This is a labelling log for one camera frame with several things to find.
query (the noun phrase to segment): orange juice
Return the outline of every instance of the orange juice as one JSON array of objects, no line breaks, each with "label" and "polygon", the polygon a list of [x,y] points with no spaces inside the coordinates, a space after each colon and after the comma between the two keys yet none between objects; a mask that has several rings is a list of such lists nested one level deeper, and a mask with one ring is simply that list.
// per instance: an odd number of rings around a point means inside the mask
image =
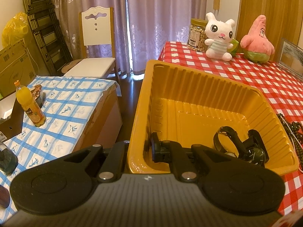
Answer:
[{"label": "orange juice", "polygon": [[15,82],[16,99],[22,106],[27,116],[31,119],[35,126],[39,127],[45,123],[46,117],[39,108],[37,102],[31,94],[28,87],[20,85],[19,80]]}]

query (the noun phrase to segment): dark green bottle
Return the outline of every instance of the dark green bottle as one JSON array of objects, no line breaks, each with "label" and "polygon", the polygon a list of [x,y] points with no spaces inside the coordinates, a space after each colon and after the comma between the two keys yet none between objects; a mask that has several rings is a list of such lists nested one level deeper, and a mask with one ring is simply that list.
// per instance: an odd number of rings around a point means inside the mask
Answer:
[{"label": "dark green bottle", "polygon": [[17,156],[3,142],[0,142],[0,170],[6,174],[11,174],[17,165]]}]

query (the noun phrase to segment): white plush bunny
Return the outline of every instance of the white plush bunny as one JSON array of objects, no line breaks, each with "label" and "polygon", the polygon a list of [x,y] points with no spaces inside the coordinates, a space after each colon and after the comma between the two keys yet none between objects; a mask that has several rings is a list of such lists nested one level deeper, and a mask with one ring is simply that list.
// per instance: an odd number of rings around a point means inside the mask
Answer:
[{"label": "white plush bunny", "polygon": [[230,61],[232,56],[226,51],[233,47],[229,42],[233,38],[232,27],[235,26],[234,20],[229,19],[225,23],[217,21],[213,13],[207,13],[206,17],[208,23],[205,34],[208,39],[205,40],[205,44],[209,45],[206,56],[213,59]]}]

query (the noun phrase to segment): white chair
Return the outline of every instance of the white chair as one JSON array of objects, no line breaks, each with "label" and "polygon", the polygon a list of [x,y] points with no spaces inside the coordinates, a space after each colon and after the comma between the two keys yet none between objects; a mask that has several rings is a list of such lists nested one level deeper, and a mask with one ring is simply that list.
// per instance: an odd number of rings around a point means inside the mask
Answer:
[{"label": "white chair", "polygon": [[[80,39],[83,60],[72,61],[62,69],[64,76],[107,78],[114,69],[116,80],[120,78],[116,63],[114,8],[91,7],[80,13]],[[86,46],[112,45],[112,58],[87,58]]]}]

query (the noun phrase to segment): red and white tablecloth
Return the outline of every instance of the red and white tablecloth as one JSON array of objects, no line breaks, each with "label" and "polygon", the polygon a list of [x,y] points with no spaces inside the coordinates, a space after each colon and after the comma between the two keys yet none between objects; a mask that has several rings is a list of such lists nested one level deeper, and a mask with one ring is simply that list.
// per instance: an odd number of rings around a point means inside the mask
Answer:
[{"label": "red and white tablecloth", "polygon": [[[195,52],[186,43],[166,42],[159,60],[188,66],[230,78],[258,88],[268,99],[276,113],[288,121],[303,123],[303,82],[279,69],[274,62],[263,65],[252,63],[242,54],[230,62],[213,60],[205,53]],[[300,171],[283,176],[285,196],[279,207],[283,215],[303,208],[303,174]]]}]

